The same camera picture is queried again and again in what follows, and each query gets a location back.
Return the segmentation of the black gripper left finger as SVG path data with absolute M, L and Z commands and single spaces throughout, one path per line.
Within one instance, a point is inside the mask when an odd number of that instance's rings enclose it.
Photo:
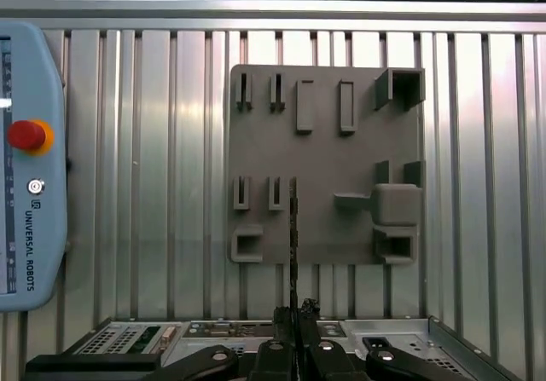
M 293 380 L 294 309 L 267 320 L 192 320 L 161 358 L 161 380 Z

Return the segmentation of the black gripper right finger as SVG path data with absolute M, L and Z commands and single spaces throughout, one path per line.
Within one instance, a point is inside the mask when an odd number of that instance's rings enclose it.
M 327 320 L 318 301 L 298 308 L 303 380 L 473 380 L 425 319 Z

